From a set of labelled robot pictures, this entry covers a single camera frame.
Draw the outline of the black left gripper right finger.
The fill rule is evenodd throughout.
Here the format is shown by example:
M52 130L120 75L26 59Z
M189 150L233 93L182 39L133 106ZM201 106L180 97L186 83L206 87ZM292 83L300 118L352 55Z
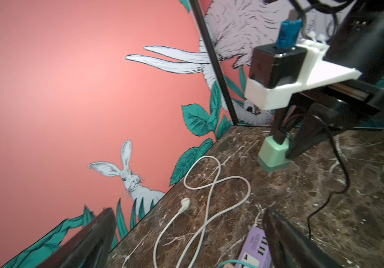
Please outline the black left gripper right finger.
M262 224L274 267L342 268L273 207L265 209Z

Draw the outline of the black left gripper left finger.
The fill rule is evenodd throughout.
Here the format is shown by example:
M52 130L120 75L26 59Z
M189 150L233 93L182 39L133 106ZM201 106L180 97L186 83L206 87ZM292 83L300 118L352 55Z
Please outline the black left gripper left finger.
M39 268L104 268L116 230L116 217L106 208Z

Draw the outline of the green cube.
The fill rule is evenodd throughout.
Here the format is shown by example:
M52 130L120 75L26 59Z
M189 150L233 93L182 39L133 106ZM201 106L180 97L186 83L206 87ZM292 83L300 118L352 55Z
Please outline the green cube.
M265 172L274 172L285 169L292 160L286 158L286 153L291 143L292 135L287 134L286 139L280 145L274 140L274 136L264 139L262 147L258 153L257 161Z

